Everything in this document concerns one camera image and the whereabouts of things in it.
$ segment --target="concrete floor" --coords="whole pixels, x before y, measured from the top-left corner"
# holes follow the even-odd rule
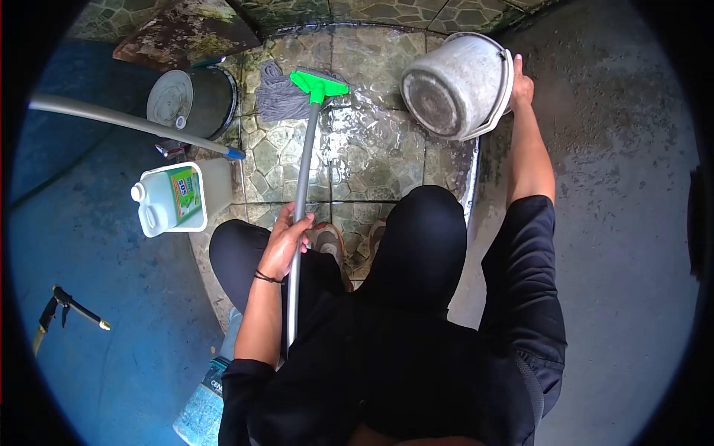
[[[698,163],[681,87],[626,1],[574,1],[499,41],[525,58],[555,168],[557,284],[568,339],[539,445],[627,445],[687,345],[698,284],[686,208]],[[481,139],[475,240],[449,318],[477,328],[480,261],[505,215],[512,118]]]

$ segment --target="bucket handle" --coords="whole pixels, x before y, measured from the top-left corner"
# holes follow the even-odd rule
[[[484,133],[492,131],[494,128],[496,128],[496,125],[498,125],[498,120],[506,111],[506,107],[508,107],[508,102],[511,99],[511,91],[513,90],[513,57],[511,56],[511,52],[507,49],[503,49],[501,51],[501,57],[503,57],[503,63],[506,65],[506,69],[503,70],[503,83],[501,84],[503,85],[503,88],[501,89],[501,92],[498,95],[498,100],[496,101],[498,105],[496,106],[496,109],[488,116],[488,120],[486,120],[484,124],[480,125],[476,130],[474,130],[471,135],[467,136],[464,139],[461,139],[461,141],[467,141],[469,139],[475,138],[476,136],[483,135]]]

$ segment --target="blue pipe end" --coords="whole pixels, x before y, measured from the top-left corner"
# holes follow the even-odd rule
[[[237,160],[244,160],[246,159],[246,152],[237,148],[228,147],[228,153],[226,153],[226,156],[228,156],[229,158],[235,158]]]

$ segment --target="stone tile floor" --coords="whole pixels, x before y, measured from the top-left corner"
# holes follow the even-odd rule
[[[256,115],[261,62],[274,59],[287,74],[307,66],[342,75],[351,84],[321,113],[311,162],[308,210],[330,221],[345,240],[345,269],[357,287],[369,272],[367,235],[413,188],[438,184],[465,206],[473,197],[475,141],[438,140],[407,112],[398,80],[409,62],[441,45],[429,31],[388,26],[335,25],[267,40],[262,47],[229,56],[223,67],[238,80],[241,104],[218,142],[241,147],[246,159],[233,166],[233,204],[191,244],[204,285],[223,329],[231,304],[213,274],[208,242],[217,225],[240,218],[271,229],[280,207],[295,197],[307,120],[265,122]],[[205,149],[189,158],[220,156]]]

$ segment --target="wet floor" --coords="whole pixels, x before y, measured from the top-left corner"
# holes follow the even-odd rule
[[[626,1],[572,1],[499,37],[524,55],[555,169],[555,271],[568,349],[537,445],[632,444],[692,329],[692,116],[663,49]],[[481,258],[505,215],[513,120],[481,139],[476,236],[449,319],[478,327]]]
[[[256,113],[255,90],[262,62],[275,60],[284,74],[306,66],[341,75],[349,95],[321,112],[311,161],[308,211],[332,222],[345,241],[345,270],[358,287],[371,264],[367,236],[394,203],[422,184],[438,184],[471,209],[476,142],[431,137],[406,110],[399,93],[402,70],[441,45],[429,31],[390,26],[334,25],[269,39],[224,62],[238,80],[241,104],[218,142],[239,146],[243,163],[232,161],[233,204],[203,233],[192,233],[194,255],[214,310],[224,327],[230,302],[208,261],[213,229],[230,218],[272,228],[280,207],[295,197],[307,120],[265,122]],[[199,149],[194,158],[214,154]]]

